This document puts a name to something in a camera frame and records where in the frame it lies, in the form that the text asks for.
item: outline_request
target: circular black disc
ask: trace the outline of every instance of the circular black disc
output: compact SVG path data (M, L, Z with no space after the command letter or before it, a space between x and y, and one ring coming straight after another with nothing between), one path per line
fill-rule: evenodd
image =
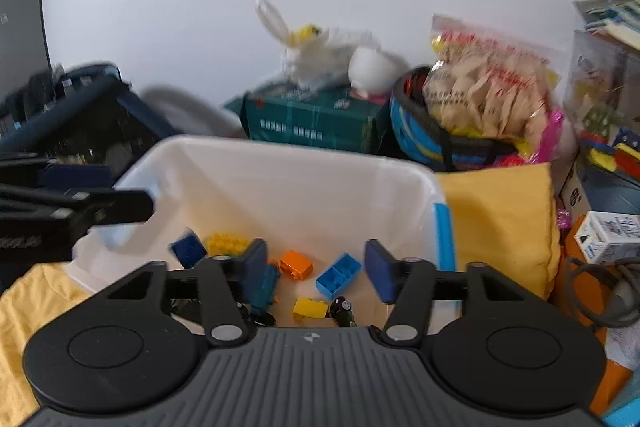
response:
M497 411L551 413L594 393L602 346L564 315L509 303L500 313L464 315L433 341L431 362L462 396Z
M113 414L176 391L198 361L193 334L170 316L131 301L82 306L38 331L24 352L25 375L43 405Z

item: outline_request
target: cable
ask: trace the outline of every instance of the cable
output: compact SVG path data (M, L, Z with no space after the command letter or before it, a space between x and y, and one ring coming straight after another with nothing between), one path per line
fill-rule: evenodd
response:
M594 329L626 328L640 320L640 257L627 257L616 261L614 266L620 272L620 277L616 277L604 266L587 264L575 257L569 257L567 261L566 295L574 315L577 309L593 323ZM575 293L574 279L581 273L591 275L612 290L612 295L601 314L587 308Z

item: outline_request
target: white plastic bin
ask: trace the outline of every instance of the white plastic bin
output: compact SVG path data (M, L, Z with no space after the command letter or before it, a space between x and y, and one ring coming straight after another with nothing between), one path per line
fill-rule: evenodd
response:
M98 227L76 244L68 274L99 291L148 261L181 268L168 245L190 228L267 241L279 258L298 250L313 260L301 282L282 277L271 313L293 325L298 296L321 299L315 277L341 253L362 260L378 239L398 259L422 257L454 269L449 213L427 168L376 156L329 152L249 140L175 137L153 147L118 182L146 188L156 212L139 225ZM346 291L356 321L381 326L387 306L364 273Z

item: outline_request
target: black cable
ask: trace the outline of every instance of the black cable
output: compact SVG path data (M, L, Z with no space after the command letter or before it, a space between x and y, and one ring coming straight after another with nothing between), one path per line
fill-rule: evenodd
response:
M604 266L587 264L575 257L569 257L567 261L565 267L565 290L567 301L574 315L577 309L582 315L587 317L596 328L626 328L640 320L640 257L627 257L617 261L614 266L620 272L620 277L613 275ZM620 298L618 301L624 302L623 306L606 307L603 313L597 314L587 308L575 293L574 279L582 273L591 275L612 290L620 282L628 283L631 288L632 302L624 302L624 299Z

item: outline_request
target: white bowl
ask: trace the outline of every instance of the white bowl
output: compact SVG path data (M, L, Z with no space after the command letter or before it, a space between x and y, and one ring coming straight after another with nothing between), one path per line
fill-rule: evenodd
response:
M399 55L359 46L349 63L349 80L359 91L382 94L391 90L408 69L409 65Z

